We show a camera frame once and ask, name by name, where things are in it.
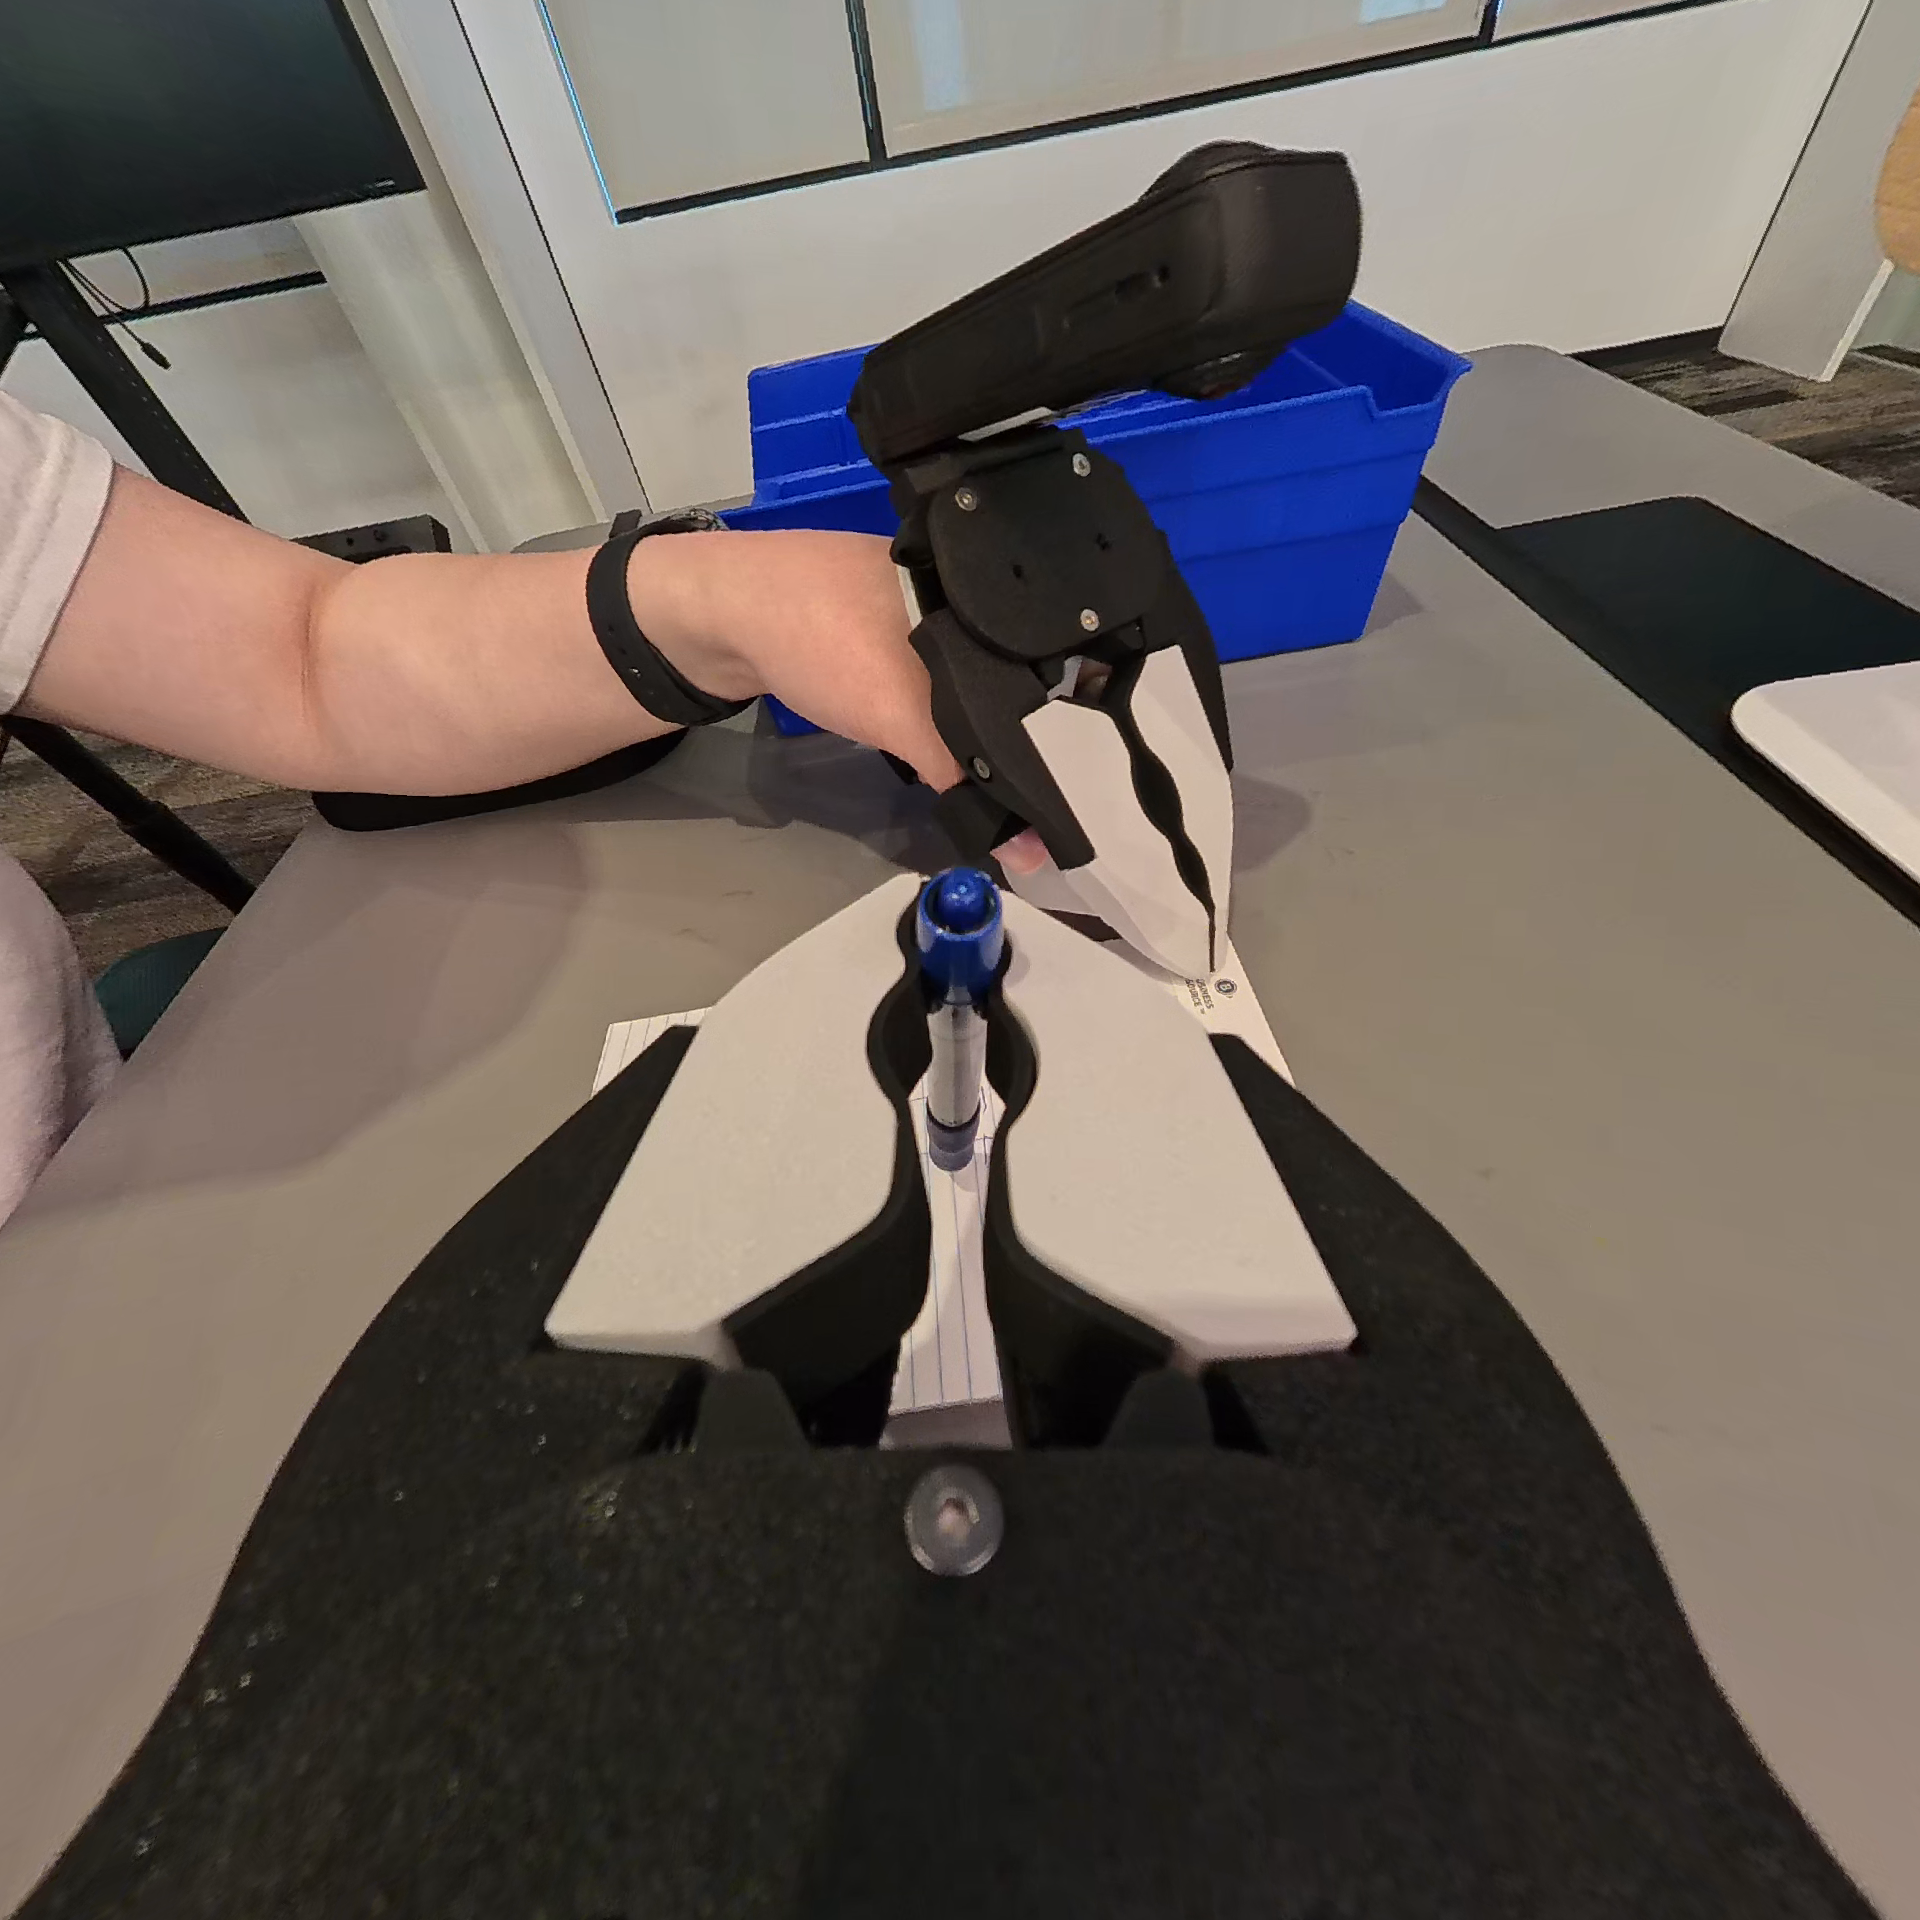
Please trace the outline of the black metal bracket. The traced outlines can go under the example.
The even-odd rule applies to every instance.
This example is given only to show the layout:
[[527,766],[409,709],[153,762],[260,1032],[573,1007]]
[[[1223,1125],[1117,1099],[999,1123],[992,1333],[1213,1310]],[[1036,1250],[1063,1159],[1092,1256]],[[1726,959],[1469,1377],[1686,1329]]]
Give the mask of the black metal bracket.
[[373,562],[387,557],[447,555],[450,535],[440,517],[410,513],[319,532],[299,537],[297,545],[339,562]]

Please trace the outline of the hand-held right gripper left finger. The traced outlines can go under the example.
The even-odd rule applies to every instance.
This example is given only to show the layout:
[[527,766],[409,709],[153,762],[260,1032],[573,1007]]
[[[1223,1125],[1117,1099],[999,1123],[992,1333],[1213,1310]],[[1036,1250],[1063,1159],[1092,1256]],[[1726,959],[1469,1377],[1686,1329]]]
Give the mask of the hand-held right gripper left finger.
[[763,1372],[813,1439],[879,1439],[930,1253],[916,895],[886,879],[637,1060],[665,1070],[660,1102],[549,1307],[555,1345]]

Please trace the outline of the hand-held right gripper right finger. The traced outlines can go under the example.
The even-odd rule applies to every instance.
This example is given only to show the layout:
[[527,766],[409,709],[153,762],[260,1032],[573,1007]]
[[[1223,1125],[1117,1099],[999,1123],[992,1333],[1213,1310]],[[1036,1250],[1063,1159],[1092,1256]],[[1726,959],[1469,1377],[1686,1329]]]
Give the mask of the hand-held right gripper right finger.
[[1342,1353],[1357,1323],[1243,1099],[1292,1090],[1196,982],[1025,899],[985,1070],[982,1286],[1012,1435],[1106,1439],[1163,1369]]

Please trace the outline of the black monitor screen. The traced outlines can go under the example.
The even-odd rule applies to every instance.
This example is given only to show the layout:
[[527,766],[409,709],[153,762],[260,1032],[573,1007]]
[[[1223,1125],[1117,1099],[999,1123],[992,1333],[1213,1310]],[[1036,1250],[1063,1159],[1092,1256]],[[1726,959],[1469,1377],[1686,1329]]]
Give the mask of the black monitor screen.
[[419,190],[339,3],[5,3],[2,269]]

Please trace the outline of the blue storage bin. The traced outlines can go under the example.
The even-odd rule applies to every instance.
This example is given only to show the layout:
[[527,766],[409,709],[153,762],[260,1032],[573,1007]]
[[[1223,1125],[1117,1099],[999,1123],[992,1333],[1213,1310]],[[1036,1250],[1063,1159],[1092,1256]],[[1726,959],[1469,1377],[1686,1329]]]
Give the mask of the blue storage bin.
[[[845,403],[866,346],[746,379],[755,496],[737,532],[899,526]],[[1139,490],[1223,663],[1355,640],[1470,360],[1350,300],[1223,399],[1133,390],[1067,416]]]

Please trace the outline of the blue ballpoint pen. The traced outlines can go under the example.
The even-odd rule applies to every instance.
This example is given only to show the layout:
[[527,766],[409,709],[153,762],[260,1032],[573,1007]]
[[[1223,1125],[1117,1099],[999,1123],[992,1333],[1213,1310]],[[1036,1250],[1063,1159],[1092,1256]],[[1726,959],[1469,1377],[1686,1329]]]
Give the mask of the blue ballpoint pen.
[[989,996],[1006,963],[1003,895],[982,867],[952,866],[922,882],[913,955],[925,1007],[925,1152],[943,1175],[973,1159],[985,1086]]

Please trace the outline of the pale wooden panel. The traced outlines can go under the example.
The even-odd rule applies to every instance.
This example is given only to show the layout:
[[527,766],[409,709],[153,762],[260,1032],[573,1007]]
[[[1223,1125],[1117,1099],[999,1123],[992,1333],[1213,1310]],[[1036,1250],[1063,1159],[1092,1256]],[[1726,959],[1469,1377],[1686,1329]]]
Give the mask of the pale wooden panel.
[[1867,3],[1833,95],[1833,207],[1859,265],[1916,273],[1916,3]]

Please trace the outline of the white lined notepad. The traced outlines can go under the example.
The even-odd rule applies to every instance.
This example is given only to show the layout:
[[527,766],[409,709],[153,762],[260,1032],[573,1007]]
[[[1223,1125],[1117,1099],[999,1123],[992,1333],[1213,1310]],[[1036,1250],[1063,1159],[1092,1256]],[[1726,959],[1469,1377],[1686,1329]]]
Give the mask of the white lined notepad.
[[[1236,1036],[1275,1073],[1292,1077],[1275,1032],[1259,1007],[1236,950],[1225,949],[1217,973],[1177,980],[1167,993],[1186,996],[1193,1020],[1210,1035]],[[930,1175],[930,1253],[922,1307],[902,1337],[889,1405],[892,1443],[943,1443],[947,1437],[973,1446],[1003,1446],[1003,1385],[997,1343],[989,1326],[985,1270],[982,1270],[982,1219],[989,1153],[993,1145],[1003,1102],[982,1090],[979,1127],[970,1165],[956,1175]],[[1326,1345],[1320,1323],[1332,1315],[1332,1279],[1320,1262],[1297,1213],[1289,1213],[1283,1246],[1275,1253],[1272,1282],[1277,1302],[1253,1307],[1239,1299],[1232,1310],[1210,1316],[1210,1353],[1229,1352],[1229,1333],[1236,1337],[1236,1353],[1283,1353]]]

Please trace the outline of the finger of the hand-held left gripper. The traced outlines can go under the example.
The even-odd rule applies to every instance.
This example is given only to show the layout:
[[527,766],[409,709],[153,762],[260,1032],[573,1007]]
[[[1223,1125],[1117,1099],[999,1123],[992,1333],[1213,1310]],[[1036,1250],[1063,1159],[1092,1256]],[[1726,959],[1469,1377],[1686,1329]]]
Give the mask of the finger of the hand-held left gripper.
[[1156,967],[1213,967],[1217,963],[1166,963],[1166,949],[1180,945],[1175,912],[1182,887],[1163,832],[1143,810],[1139,747],[1132,747],[1119,719],[1050,700],[1023,725],[1092,842],[1087,862],[1056,867],[1073,909],[1113,926]]
[[1235,879],[1232,767],[1187,657],[1170,646],[1139,660],[1133,745],[1146,779],[1143,810],[1163,832],[1182,905],[1180,945],[1166,963],[1220,963]]

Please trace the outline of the black desk mat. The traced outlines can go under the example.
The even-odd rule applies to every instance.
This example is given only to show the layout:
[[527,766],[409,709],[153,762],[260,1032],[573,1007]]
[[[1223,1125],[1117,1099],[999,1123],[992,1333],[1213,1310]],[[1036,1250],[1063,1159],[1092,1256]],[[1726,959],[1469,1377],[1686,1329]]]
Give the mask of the black desk mat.
[[1503,529],[1576,602],[1565,632],[1695,745],[1742,757],[1730,709],[1803,677],[1916,660],[1916,612],[1697,496]]

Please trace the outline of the white board stand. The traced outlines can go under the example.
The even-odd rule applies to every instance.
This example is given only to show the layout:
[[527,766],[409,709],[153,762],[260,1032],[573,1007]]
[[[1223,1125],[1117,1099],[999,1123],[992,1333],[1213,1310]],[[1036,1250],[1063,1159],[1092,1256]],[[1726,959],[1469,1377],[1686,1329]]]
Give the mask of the white board stand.
[[1916,660],[1766,683],[1729,716],[1749,747],[1916,879]]

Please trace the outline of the person's left forearm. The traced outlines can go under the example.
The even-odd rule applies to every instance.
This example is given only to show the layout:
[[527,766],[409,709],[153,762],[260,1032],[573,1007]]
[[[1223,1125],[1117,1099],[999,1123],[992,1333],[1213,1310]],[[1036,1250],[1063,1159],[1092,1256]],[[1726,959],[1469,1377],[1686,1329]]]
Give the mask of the person's left forearm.
[[455,796],[660,736],[583,555],[339,562],[113,467],[16,710],[307,792]]

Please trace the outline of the black wristband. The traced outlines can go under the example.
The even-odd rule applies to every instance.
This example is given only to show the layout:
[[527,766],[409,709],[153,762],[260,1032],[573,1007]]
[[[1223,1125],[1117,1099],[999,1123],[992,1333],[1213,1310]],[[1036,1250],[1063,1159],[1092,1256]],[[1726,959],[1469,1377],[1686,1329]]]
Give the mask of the black wristband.
[[752,709],[757,696],[723,700],[696,687],[685,675],[660,653],[645,637],[630,605],[627,565],[637,545],[647,537],[682,537],[726,532],[719,513],[707,509],[682,509],[670,513],[643,517],[633,510],[617,513],[609,539],[593,549],[586,573],[586,607],[590,633],[622,680],[633,702],[670,729],[706,729],[726,722]]

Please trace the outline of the person's white shirt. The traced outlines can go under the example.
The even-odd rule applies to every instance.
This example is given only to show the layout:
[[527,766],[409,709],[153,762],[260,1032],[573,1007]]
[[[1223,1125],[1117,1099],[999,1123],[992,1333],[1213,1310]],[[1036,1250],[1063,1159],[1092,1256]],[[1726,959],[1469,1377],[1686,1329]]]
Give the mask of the person's white shirt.
[[[29,690],[97,537],[113,462],[2,396],[2,715]],[[82,1123],[120,1047],[57,909],[2,852],[2,1216]]]

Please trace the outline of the person's left hand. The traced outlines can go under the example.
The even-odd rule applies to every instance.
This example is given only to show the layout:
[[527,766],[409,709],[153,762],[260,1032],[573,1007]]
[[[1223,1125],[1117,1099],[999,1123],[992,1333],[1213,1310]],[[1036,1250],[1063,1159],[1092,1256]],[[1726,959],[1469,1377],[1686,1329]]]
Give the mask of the person's left hand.
[[959,785],[886,539],[805,529],[643,539],[627,605],[685,686],[730,702],[769,695],[909,762],[937,795]]

